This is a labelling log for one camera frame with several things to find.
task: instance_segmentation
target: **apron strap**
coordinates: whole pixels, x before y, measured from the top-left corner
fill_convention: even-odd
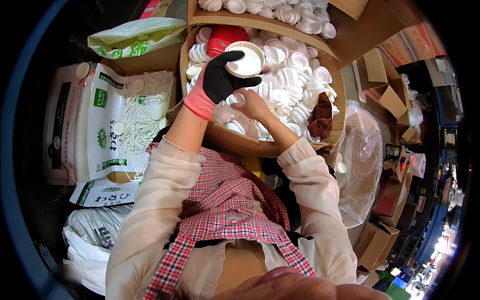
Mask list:
[[[285,243],[278,243],[278,249],[282,252],[283,257],[288,265],[300,271],[304,276],[317,277],[307,258],[297,249],[290,241]]]
[[[194,246],[195,241],[177,236],[163,256],[143,300],[157,299],[159,291],[166,294],[172,293]]]

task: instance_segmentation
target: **woman's right hand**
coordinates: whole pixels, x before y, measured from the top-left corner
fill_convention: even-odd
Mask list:
[[[232,103],[230,107],[243,113],[251,120],[257,120],[260,123],[266,122],[268,117],[272,116],[272,112],[268,108],[265,101],[253,90],[241,88],[237,91],[245,98],[245,103]]]

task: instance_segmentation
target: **blouse cuff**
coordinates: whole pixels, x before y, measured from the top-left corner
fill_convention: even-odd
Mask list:
[[[160,143],[158,144],[156,151],[159,152],[161,155],[188,161],[191,163],[201,164],[207,161],[202,155],[182,149],[174,143],[170,142],[169,140],[165,139],[165,137],[163,137],[162,141],[160,141]]]
[[[277,162],[282,168],[287,168],[312,156],[317,156],[316,152],[310,143],[304,137],[301,137],[278,156]]]

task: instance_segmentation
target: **hair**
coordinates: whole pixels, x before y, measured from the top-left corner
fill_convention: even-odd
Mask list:
[[[190,293],[190,290],[186,287],[184,283],[179,283],[175,286],[171,294],[164,293],[160,290],[157,292],[157,300],[192,300],[193,296]]]

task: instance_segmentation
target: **red plaid apron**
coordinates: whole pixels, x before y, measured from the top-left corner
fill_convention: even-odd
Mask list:
[[[190,197],[183,201],[177,238],[163,257],[143,299],[170,294],[200,240],[246,239],[277,245],[288,265],[316,276],[288,238],[287,211],[273,190],[232,156],[202,148],[207,161]]]

